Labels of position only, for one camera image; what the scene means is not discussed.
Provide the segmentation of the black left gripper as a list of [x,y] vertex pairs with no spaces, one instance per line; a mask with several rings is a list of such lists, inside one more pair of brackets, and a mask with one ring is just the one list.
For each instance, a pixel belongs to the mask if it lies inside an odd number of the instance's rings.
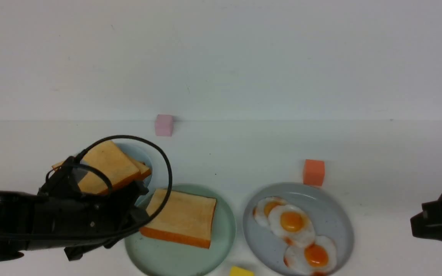
[[[98,176],[105,192],[94,194],[78,187],[73,171]],[[37,248],[63,247],[67,258],[81,257],[98,247],[110,248],[138,230],[149,216],[135,201],[148,188],[131,180],[115,190],[103,171],[68,157],[40,187],[37,203]]]

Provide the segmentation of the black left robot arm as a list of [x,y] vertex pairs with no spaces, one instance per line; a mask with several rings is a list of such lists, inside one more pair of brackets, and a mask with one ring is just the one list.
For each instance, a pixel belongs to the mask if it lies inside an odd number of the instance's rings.
[[69,157],[47,173],[36,195],[0,191],[0,262],[51,248],[63,248],[75,261],[97,248],[111,248],[148,220],[135,205],[147,193],[137,180],[114,190],[100,170]]

